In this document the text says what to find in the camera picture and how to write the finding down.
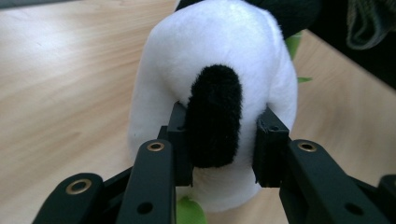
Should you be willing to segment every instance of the white plush body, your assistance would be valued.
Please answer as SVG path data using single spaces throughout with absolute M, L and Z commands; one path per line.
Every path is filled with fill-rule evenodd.
M 256 119 L 266 105 L 291 129 L 297 77 L 276 20 L 239 0 L 206 0 L 175 12 L 150 33 L 141 58 L 130 115 L 129 144 L 155 139 L 174 102 L 187 106 L 205 66 L 224 64 L 242 85 L 239 148 L 232 164 L 194 168 L 193 188 L 177 188 L 205 211 L 236 207 L 260 189 L 251 168 Z

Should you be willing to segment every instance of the screw hole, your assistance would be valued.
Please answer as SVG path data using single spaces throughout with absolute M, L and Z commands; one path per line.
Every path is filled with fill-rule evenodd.
M 137 213 L 145 215 L 152 211 L 152 207 L 152 203 L 141 203 L 139 206 L 137 206 Z
M 148 150 L 150 151 L 161 151 L 165 147 L 164 144 L 162 143 L 151 143 L 148 145 Z
M 66 193 L 68 194 L 80 194 L 84 192 L 85 190 L 89 189 L 91 187 L 91 180 L 89 179 L 80 179 L 76 180 L 73 183 L 69 184 L 66 188 Z
M 317 148 L 316 148 L 314 145 L 312 145 L 312 144 L 310 144 L 310 143 L 306 143 L 306 142 L 300 143 L 300 144 L 298 145 L 298 147 L 299 147 L 300 149 L 304 150 L 304 151 L 307 151 L 307 152 L 314 152 L 314 151 L 317 150 Z
M 277 126 L 271 126 L 270 130 L 276 132 L 279 130 L 279 128 Z
M 364 214 L 363 210 L 354 203 L 347 203 L 346 210 L 356 216 L 363 216 Z

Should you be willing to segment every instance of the black fuzzy tail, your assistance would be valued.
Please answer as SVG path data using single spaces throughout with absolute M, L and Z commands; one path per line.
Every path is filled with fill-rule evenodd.
M 238 148 L 242 87 L 225 65 L 202 70 L 191 86 L 186 111 L 186 140 L 192 164 L 200 168 L 233 162 Z

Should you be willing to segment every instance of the wooden table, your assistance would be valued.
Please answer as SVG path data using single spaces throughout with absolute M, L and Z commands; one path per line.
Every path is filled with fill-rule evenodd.
M 77 173 L 108 179 L 132 165 L 126 130 L 150 29 L 174 1 L 85 0 L 0 11 L 0 223 L 30 223 Z M 396 173 L 396 93 L 314 36 L 292 138 L 322 144 L 352 176 Z M 276 189 L 209 223 L 287 223 Z

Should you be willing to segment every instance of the brass insert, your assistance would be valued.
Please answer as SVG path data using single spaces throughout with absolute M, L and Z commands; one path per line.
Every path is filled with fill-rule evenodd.
M 317 151 L 317 147 L 315 147 L 314 145 L 307 143 L 307 142 L 302 142 L 298 144 L 298 147 L 301 150 L 307 151 L 307 152 L 315 152 Z
M 165 148 L 165 145 L 163 143 L 151 143 L 148 145 L 148 150 L 150 151 L 161 151 Z
M 66 193 L 71 195 L 80 194 L 85 190 L 89 189 L 91 185 L 92 182 L 89 179 L 76 180 L 73 183 L 69 184 L 69 186 L 67 186 Z

